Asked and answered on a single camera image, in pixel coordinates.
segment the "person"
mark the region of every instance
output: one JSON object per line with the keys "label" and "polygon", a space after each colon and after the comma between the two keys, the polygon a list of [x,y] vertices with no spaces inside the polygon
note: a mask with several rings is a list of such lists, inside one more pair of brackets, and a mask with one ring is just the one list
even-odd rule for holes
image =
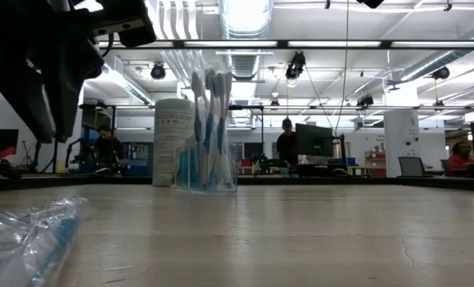
{"label": "person", "polygon": [[459,142],[452,146],[452,156],[449,159],[449,176],[467,174],[462,170],[466,170],[469,163],[474,163],[474,159],[469,158],[471,150],[470,144],[466,142]]}
{"label": "person", "polygon": [[289,118],[283,120],[283,131],[277,139],[277,152],[279,153],[279,159],[283,160],[287,167],[291,169],[299,163],[299,155],[296,152],[296,134],[292,131],[292,121]]}
{"label": "person", "polygon": [[96,130],[99,138],[94,147],[98,151],[98,161],[106,167],[115,168],[116,157],[118,160],[123,159],[123,145],[116,137],[113,138],[112,131],[107,125],[103,124]]}

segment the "white wall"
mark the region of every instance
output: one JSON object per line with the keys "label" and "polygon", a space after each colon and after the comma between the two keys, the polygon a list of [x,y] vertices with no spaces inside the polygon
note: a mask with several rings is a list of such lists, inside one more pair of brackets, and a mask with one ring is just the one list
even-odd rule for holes
{"label": "white wall", "polygon": [[[272,158],[272,143],[277,141],[282,131],[264,131],[264,152],[267,157]],[[357,164],[365,165],[364,154],[371,151],[381,142],[385,142],[383,130],[359,130],[343,131],[345,141],[350,143],[350,154],[355,157]],[[125,142],[153,142],[153,131],[116,131],[116,136]],[[229,141],[233,143],[260,143],[261,131],[230,131]],[[440,159],[446,159],[445,133],[443,131],[420,131],[419,142],[421,143],[421,157],[424,164],[441,169]]]}
{"label": "white wall", "polygon": [[[81,116],[82,112],[77,113],[76,117],[76,124],[74,126],[74,136],[70,138],[67,143],[59,143],[58,144],[58,153],[57,153],[57,160],[58,161],[65,161],[66,157],[66,149],[67,145],[74,140],[77,140],[80,137],[80,126],[81,126]],[[0,93],[0,129],[18,129],[18,145],[17,151],[15,155],[11,155],[7,157],[10,163],[14,165],[24,164],[25,160],[25,149],[24,144],[22,141],[26,142],[26,146],[29,151],[29,156],[33,159],[34,156],[34,145],[36,143],[35,136],[30,131],[30,129],[26,126],[26,124],[21,120],[18,114],[12,109],[10,104],[6,101],[5,97]],[[40,150],[40,156],[38,158],[38,167],[37,169],[40,171],[45,165],[52,159],[53,157],[53,150],[54,145],[51,144],[42,144]]]}

